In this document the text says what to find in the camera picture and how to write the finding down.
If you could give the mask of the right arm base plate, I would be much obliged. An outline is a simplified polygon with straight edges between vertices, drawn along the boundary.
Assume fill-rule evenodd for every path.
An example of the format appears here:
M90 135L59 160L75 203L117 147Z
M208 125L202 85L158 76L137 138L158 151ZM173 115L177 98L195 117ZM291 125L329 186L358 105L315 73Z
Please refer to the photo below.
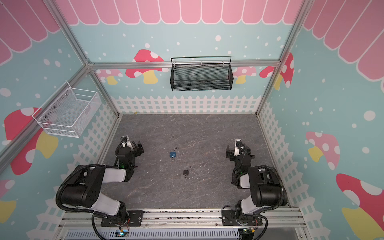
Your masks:
M245 215L241 211L224 209L222 213L223 226L262 226L263 220L253 215Z

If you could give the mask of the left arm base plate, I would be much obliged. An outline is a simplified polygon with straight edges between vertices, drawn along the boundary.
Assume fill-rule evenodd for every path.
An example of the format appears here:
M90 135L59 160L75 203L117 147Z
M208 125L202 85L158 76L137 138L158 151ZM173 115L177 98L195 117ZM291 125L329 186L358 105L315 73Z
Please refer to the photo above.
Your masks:
M102 227L140 227L143 220L144 211L125 211L119 212L116 216L108 216L106 219L102 219Z

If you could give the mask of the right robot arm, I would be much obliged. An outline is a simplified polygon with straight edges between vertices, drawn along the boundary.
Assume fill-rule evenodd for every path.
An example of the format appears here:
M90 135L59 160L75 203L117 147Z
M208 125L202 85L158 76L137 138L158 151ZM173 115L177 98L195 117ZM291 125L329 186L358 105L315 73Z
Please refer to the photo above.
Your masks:
M232 185L250 190L250 195L239 200L235 209L222 208L224 226L261 226L261 214L288 204L288 195L277 170L269 166L251 166L255 155L242 142L235 140L235 147L226 149L226 158L235 163Z

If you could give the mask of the blue padlock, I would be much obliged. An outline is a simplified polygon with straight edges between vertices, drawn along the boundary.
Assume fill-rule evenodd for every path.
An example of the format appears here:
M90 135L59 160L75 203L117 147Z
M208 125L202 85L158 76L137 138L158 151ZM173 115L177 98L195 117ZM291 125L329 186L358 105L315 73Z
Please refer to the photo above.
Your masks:
M179 151L179 149L177 147L175 147L174 150L172 152L170 152L170 158L172 160L174 160L176 158L178 151Z

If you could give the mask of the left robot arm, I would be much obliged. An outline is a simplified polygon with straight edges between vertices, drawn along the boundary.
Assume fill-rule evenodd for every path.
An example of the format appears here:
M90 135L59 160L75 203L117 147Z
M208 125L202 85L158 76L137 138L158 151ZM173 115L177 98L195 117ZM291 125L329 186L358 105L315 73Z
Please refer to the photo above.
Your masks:
M67 176L56 193L57 206L66 212L90 213L121 226L130 220L125 203L102 193L102 185L129 182L135 172L136 157L144 153L141 142L121 138L112 166L79 165Z

